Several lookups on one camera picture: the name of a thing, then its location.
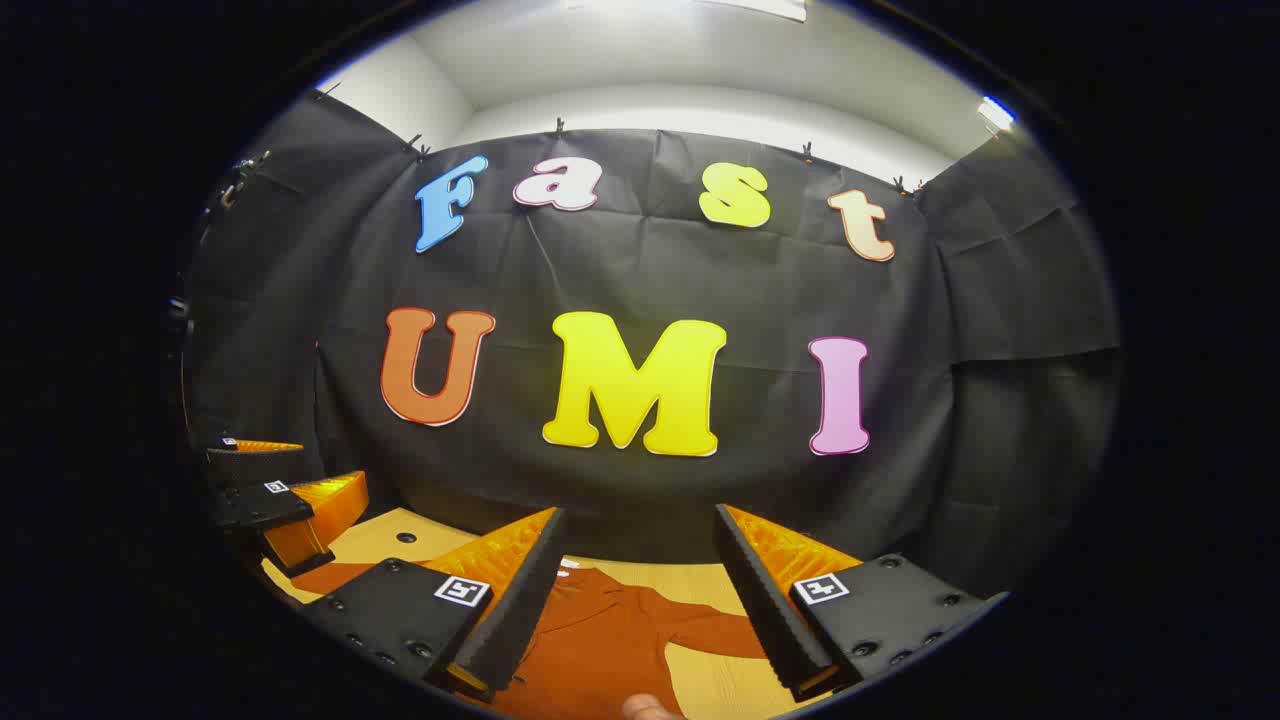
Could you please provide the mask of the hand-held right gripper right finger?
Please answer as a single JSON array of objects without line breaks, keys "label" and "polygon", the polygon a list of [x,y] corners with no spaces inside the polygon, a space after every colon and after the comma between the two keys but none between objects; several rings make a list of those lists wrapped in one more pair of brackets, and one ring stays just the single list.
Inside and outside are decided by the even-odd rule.
[{"label": "hand-held right gripper right finger", "polygon": [[860,560],[727,503],[713,542],[783,688],[804,702],[937,650],[995,611],[901,553]]}]

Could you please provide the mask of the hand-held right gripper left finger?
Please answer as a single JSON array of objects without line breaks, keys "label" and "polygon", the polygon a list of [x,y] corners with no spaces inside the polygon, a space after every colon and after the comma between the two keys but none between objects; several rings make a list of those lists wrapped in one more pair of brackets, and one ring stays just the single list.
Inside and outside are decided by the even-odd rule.
[{"label": "hand-held right gripper left finger", "polygon": [[509,685],[547,606],[564,530],[564,510],[552,507],[426,562],[388,557],[301,614],[412,685],[489,703]]}]

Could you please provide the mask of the orange knit coat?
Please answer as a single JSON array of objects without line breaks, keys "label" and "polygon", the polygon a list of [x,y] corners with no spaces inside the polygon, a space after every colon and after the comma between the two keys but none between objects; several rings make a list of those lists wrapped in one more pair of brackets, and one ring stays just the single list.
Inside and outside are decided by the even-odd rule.
[{"label": "orange knit coat", "polygon": [[575,560],[489,710],[513,720],[617,720],[657,697],[690,720],[767,720],[794,708],[719,564]]}]

